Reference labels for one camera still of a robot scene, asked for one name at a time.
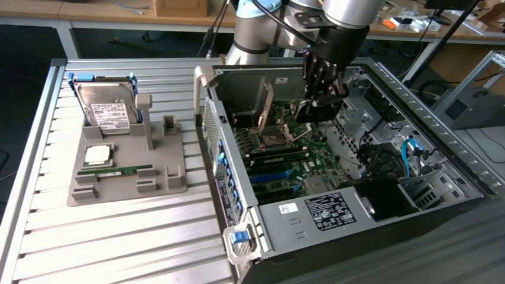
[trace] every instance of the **hard drive label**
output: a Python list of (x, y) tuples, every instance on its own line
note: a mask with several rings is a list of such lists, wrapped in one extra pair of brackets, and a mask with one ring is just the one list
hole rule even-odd
[(342, 194), (334, 193), (306, 199), (318, 229), (322, 231), (342, 227), (356, 222), (356, 218)]
[(92, 109), (102, 129), (130, 128), (126, 104), (92, 104)]

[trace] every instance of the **floor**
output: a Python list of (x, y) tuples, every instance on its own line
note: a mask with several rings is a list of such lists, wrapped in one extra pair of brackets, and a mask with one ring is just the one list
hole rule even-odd
[[(75, 35), (83, 58), (154, 58), (196, 57), (203, 33), (152, 31), (152, 42), (144, 42), (142, 31), (76, 29)], [(15, 172), (23, 155), (24, 144), (32, 125), (46, 74), (52, 58), (66, 57), (59, 37), (52, 28), (0, 26), (0, 179)], [(216, 40), (218, 54), (227, 53), (234, 42), (232, 34), (220, 34)], [(395, 74), (411, 66), (418, 43), (367, 41), (360, 56), (371, 56), (383, 62)], [(279, 56), (280, 49), (271, 55)], [(431, 70), (420, 81), (436, 76)], [(10, 154), (6, 166), (2, 163)], [(0, 212), (3, 212), (15, 176), (0, 180)]]

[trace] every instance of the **cpu processor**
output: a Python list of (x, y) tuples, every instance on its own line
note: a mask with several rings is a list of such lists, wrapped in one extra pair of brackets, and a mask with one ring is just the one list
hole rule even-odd
[(260, 135), (260, 140), (267, 147), (287, 145), (288, 143), (278, 126), (266, 127)]
[(112, 166), (111, 145), (88, 146), (84, 154), (83, 168)]

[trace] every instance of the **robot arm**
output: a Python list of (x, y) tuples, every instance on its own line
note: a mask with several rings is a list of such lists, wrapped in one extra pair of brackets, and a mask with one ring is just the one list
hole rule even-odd
[[(242, 1), (227, 64), (267, 64), (271, 45), (294, 50), (304, 48), (304, 96), (315, 102), (312, 105), (335, 103), (348, 95), (342, 81), (344, 70), (356, 58), (384, 2), (326, 0), (322, 10), (319, 3), (310, 0), (291, 1), (288, 7), (276, 0)], [(260, 16), (244, 18), (243, 7), (251, 4)], [(304, 42), (294, 41), (295, 36)]]

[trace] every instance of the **blue pcie slot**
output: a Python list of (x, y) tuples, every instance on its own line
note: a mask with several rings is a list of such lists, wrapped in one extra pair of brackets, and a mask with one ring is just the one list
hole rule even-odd
[(282, 173), (271, 173), (268, 175), (250, 177), (251, 183), (271, 182), (274, 180), (287, 179), (292, 175), (294, 170)]

